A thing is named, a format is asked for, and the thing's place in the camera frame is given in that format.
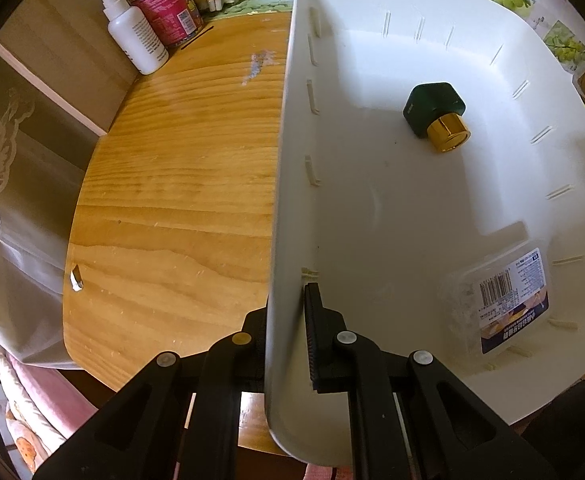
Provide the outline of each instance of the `white stain on table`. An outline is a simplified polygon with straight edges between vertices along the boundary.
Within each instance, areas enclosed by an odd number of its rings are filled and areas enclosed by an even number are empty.
[[[250,62],[250,74],[244,77],[242,85],[246,86],[250,79],[257,77],[263,67],[277,64],[279,63],[274,60],[274,52],[272,50],[261,50],[259,52],[255,52],[252,55]]]

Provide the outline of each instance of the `wooden table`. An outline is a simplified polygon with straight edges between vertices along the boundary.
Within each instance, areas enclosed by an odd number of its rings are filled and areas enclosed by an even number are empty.
[[[266,304],[290,13],[213,23],[128,93],[83,182],[64,283],[71,357],[118,390],[156,354],[202,352]],[[281,452],[263,396],[239,444]]]

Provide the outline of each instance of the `white tray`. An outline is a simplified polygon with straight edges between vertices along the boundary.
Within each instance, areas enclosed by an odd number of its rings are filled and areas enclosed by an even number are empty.
[[[570,76],[489,0],[295,0],[292,21],[266,355],[277,443],[305,462],[351,460],[346,395],[311,388],[303,268],[350,330],[385,351],[429,349],[506,421],[549,402],[585,372],[585,107]],[[443,155],[402,115],[437,81],[472,131]],[[549,262],[584,256],[549,266],[544,314],[578,330],[539,318],[532,357],[463,375],[444,344],[442,277],[532,239]]]

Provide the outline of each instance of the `wood grain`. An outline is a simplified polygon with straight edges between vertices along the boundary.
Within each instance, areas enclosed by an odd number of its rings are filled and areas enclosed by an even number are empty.
[[[138,76],[102,9],[101,0],[23,0],[0,30],[0,56],[98,135]]]
[[[135,84],[97,144],[70,235],[64,338],[115,390],[266,304],[289,26],[288,12],[214,22]],[[244,400],[240,443],[273,451],[262,403]]]

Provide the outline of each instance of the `gold bottle cap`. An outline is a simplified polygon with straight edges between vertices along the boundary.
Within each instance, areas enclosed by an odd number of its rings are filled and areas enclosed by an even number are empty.
[[[428,137],[438,152],[450,152],[470,138],[463,119],[455,114],[445,114],[428,126]]]

